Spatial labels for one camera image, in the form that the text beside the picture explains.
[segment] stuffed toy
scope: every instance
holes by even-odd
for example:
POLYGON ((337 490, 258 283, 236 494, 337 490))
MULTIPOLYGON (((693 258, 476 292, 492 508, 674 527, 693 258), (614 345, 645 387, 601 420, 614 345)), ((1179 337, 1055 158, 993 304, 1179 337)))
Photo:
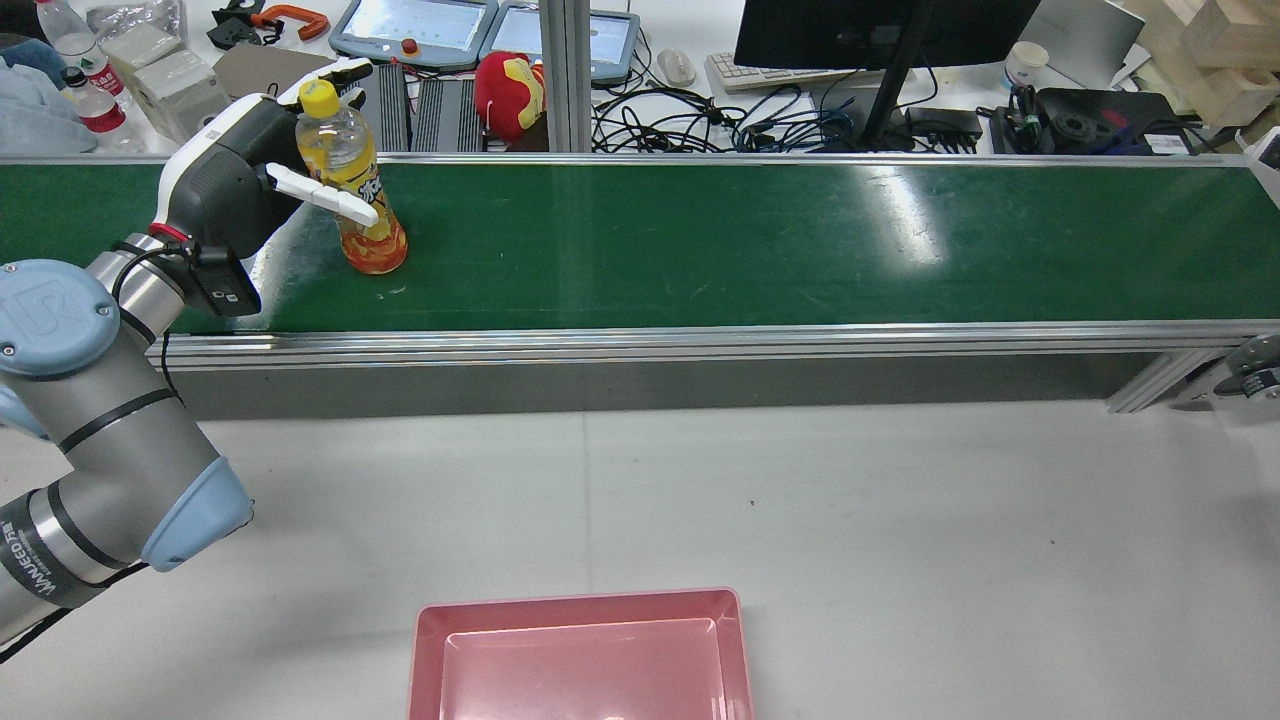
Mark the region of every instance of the stuffed toy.
POLYGON ((490 132, 508 143, 547 110, 543 64, 522 53, 490 53, 476 68, 476 113, 490 132))

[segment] plastic tray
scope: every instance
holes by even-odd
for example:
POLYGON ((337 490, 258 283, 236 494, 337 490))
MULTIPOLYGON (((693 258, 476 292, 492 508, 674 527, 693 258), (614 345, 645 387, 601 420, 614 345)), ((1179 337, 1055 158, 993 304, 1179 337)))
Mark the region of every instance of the plastic tray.
POLYGON ((753 720, 728 588, 431 605, 410 720, 753 720))

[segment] yellow bottle cap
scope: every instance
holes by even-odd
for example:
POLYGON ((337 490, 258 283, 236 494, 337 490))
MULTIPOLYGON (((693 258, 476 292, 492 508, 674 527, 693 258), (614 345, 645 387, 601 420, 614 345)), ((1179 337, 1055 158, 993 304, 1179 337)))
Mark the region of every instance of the yellow bottle cap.
POLYGON ((326 79, 314 79, 298 91, 302 110, 312 118, 328 118, 338 111, 338 91, 326 79))

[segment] plastic bottle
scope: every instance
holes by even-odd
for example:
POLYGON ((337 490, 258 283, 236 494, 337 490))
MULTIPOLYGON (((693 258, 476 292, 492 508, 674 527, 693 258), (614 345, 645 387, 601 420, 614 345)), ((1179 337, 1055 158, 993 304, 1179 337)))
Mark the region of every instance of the plastic bottle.
POLYGON ((36 0, 40 28, 69 68, 79 68, 91 83, 111 95, 124 92, 120 76, 111 68, 84 18, 67 0, 36 0))
POLYGON ((142 140, 110 92, 90 85, 79 68, 64 68, 63 82, 76 102, 76 114, 97 138, 99 151, 142 152, 142 140))
POLYGON ((358 195, 378 210, 378 223, 364 227, 338 215, 342 254, 361 273, 389 273, 404 261, 408 241, 404 228, 387 204, 383 181, 378 173, 374 136, 365 118, 338 100, 333 83, 324 79, 308 82, 298 94, 303 115, 294 131, 298 152, 311 177, 333 187, 358 195))

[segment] paper cup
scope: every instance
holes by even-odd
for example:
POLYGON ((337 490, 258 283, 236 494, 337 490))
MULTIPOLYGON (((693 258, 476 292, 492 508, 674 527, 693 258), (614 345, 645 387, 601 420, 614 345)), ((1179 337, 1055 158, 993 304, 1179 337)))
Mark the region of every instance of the paper cup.
POLYGON ((1020 40, 1005 59, 1005 82, 1016 86, 1036 85, 1039 69, 1048 64, 1048 50, 1020 40))

